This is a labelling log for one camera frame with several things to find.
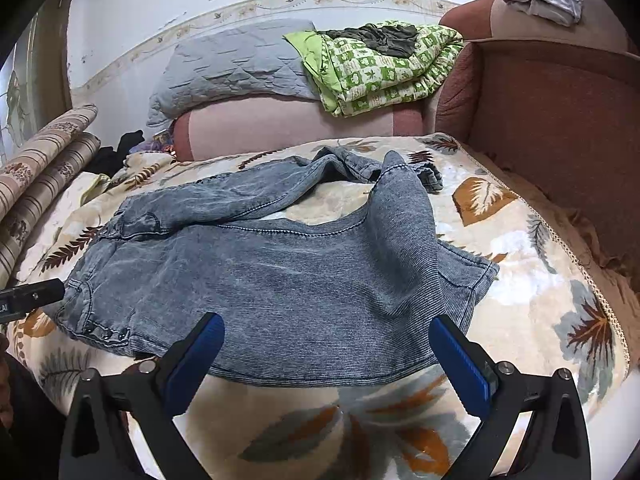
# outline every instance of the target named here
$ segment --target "decorative wall trim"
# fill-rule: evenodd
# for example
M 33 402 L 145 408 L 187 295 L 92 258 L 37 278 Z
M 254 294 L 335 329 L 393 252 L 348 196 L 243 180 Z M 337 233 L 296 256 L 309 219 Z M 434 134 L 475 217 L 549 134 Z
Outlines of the decorative wall trim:
M 163 30 L 140 43 L 126 54 L 100 70 L 87 83 L 71 90 L 72 101 L 77 103 L 111 79 L 127 71 L 134 63 L 175 46 L 180 40 L 212 32 L 230 24 L 240 24 L 252 18 L 270 18 L 282 12 L 322 8 L 348 9 L 372 7 L 374 9 L 402 10 L 407 13 L 440 18 L 457 4 L 447 0 L 245 0 L 237 4 L 211 10 L 195 18 Z

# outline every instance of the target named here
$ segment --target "floral bedspread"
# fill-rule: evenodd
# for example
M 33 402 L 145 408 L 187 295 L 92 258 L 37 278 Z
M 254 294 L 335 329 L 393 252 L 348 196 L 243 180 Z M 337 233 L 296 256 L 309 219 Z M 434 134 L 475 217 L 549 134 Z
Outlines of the floral bedspread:
M 500 265 L 468 338 L 524 373 L 568 368 L 587 418 L 593 415 L 628 371 L 626 343 L 607 299 L 553 229 L 443 134 L 328 140 L 203 162 L 135 153 L 111 189 L 71 214 L 28 281 L 66 278 L 127 196 L 293 154 L 312 158 L 321 146 L 336 144 L 377 160 L 396 150 L 406 160 L 436 164 L 445 186 L 430 195 L 437 235 Z M 335 220 L 363 205 L 370 188 L 321 184 L 279 215 L 309 224 Z M 12 323 L 8 336 L 12 353 L 63 411 L 82 370 L 116 374 L 134 362 L 67 338 L 39 310 Z M 510 466 L 527 420 L 521 416 L 496 473 Z M 372 387 L 267 388 L 207 376 L 175 423 L 217 479 L 439 478 L 478 426 L 437 365 Z M 129 432 L 146 471 L 160 478 L 135 420 Z

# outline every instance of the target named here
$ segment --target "black device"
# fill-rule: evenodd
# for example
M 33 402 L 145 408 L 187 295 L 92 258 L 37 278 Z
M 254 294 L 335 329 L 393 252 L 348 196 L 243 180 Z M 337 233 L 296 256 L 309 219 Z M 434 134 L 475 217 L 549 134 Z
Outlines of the black device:
M 140 425 L 166 480 L 210 480 L 172 422 L 184 413 L 224 341 L 224 323 L 207 313 L 160 359 L 120 375 L 89 368 L 80 377 L 66 421 L 60 480 L 150 479 L 140 465 L 122 412 Z
M 446 315 L 431 321 L 429 338 L 467 413 L 481 419 L 443 480 L 490 478 L 523 412 L 531 412 L 529 426 L 506 478 L 591 479 L 587 427 L 567 368 L 548 377 L 522 374 L 507 361 L 496 364 Z
M 58 279 L 0 290 L 0 324 L 21 319 L 32 310 L 64 297 L 65 285 Z

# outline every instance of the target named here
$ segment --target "gray denim jeans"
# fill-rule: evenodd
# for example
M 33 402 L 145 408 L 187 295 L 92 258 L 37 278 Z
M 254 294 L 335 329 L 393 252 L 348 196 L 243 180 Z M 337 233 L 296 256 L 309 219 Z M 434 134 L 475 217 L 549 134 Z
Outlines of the gray denim jeans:
M 261 220 L 319 182 L 375 182 L 336 221 Z M 498 266 L 439 241 L 433 164 L 342 148 L 124 201 L 46 312 L 108 351 L 162 355 L 205 312 L 225 321 L 214 375 L 268 386 L 382 384 L 436 362 L 428 325 L 463 332 Z

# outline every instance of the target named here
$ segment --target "green patterned blanket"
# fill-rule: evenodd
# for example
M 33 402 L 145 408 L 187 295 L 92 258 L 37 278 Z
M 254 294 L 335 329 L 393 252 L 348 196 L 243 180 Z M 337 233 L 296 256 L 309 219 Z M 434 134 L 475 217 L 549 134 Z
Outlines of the green patterned blanket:
M 410 25 L 389 20 L 382 25 Z M 416 25 L 415 53 L 384 56 L 360 40 L 316 32 L 292 32 L 285 38 L 298 51 L 318 85 L 324 109 L 353 116 L 374 108 L 415 101 L 433 94 L 462 50 L 462 36 L 442 25 Z

